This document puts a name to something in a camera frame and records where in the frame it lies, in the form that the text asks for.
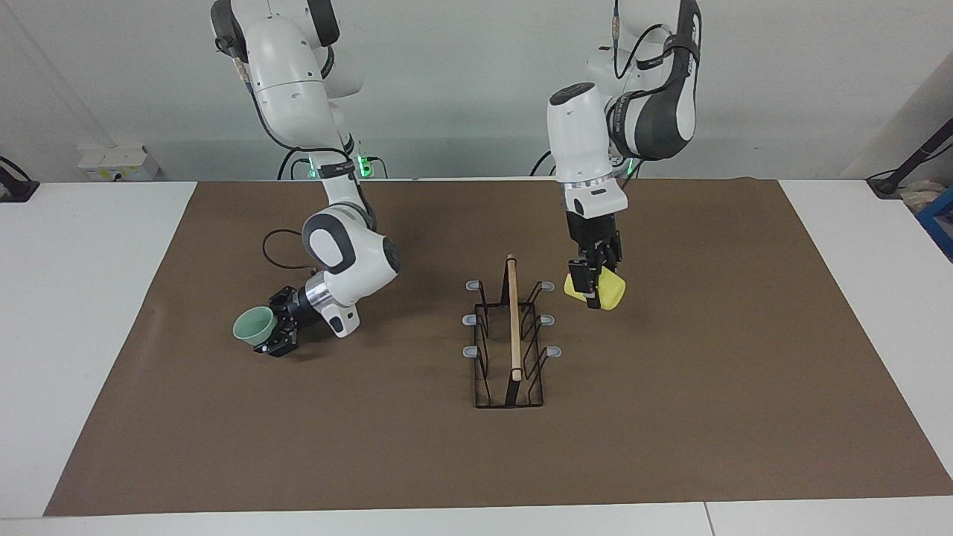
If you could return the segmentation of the yellow plastic cup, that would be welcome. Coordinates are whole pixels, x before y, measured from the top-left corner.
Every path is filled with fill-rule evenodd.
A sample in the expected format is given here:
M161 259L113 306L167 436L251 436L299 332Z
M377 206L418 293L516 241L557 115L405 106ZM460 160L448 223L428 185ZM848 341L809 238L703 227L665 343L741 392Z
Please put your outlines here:
M596 285L596 292L598 292L599 299L598 308L602 310L615 309L622 301L625 288L625 281L623 281L616 272L610 271L608 268L603 268L599 274L598 285ZM585 304L589 306L589 298L580 292L576 292L571 275L569 274L567 274L564 279L563 292L568 296L572 296L574 299L578 299L578 301L585 302Z

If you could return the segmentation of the pale green plastic cup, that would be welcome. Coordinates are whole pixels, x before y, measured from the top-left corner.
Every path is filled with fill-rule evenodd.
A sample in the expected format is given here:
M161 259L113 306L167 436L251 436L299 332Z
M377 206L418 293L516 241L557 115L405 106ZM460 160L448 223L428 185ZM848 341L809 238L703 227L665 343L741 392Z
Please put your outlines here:
M258 306L246 310L234 322L232 336L252 347L271 339L277 326L277 316L271 308Z

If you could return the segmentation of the brown table mat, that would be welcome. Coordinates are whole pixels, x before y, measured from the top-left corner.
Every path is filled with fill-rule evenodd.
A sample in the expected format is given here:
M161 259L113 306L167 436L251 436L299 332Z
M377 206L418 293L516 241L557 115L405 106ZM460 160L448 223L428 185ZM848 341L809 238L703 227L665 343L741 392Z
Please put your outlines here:
M326 203L314 183L195 188L45 513L484 508L953 495L953 479L787 196L755 179L639 181L619 217L613 311L562 289L545 403L474 407L462 324L561 284L572 245L541 181L366 186L403 255L338 339L284 359L232 336L305 271L265 233Z

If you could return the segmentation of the black stand base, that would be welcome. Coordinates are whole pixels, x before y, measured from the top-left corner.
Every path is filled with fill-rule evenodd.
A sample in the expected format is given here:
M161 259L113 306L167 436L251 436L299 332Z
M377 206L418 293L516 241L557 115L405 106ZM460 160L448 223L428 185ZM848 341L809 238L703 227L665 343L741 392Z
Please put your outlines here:
M0 203L27 202L36 192L40 183L34 181L17 163L0 156Z

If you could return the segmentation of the pale crumpled bag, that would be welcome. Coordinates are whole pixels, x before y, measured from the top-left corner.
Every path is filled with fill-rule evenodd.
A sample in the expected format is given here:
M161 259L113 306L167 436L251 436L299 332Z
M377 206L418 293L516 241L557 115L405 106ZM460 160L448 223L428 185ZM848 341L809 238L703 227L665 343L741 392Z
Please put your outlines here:
M902 186L898 193L908 210L916 216L938 200L949 188L940 181L926 179Z

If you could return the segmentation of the black angled stand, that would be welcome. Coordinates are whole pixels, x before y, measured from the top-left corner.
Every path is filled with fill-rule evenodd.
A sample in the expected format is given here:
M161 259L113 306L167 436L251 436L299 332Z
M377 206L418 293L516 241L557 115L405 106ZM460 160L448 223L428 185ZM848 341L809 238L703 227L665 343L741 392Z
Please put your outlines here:
M923 163L932 162L953 148L953 118L947 119L940 128L915 150L900 166L872 174L864 179L876 197L882 200L898 200L901 183Z

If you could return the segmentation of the blue box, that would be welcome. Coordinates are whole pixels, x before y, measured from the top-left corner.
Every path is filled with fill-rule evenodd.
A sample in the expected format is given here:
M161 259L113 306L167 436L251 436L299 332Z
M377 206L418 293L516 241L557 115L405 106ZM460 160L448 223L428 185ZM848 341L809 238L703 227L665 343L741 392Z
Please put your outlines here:
M946 189L915 216L927 235L953 263L953 187Z

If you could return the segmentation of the white wall power strip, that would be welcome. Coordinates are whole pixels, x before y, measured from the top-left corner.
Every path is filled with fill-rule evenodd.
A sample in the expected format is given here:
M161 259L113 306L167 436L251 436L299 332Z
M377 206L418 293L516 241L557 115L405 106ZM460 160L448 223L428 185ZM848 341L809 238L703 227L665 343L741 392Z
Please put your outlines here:
M77 169L92 181L153 181L162 169L144 146L81 148Z

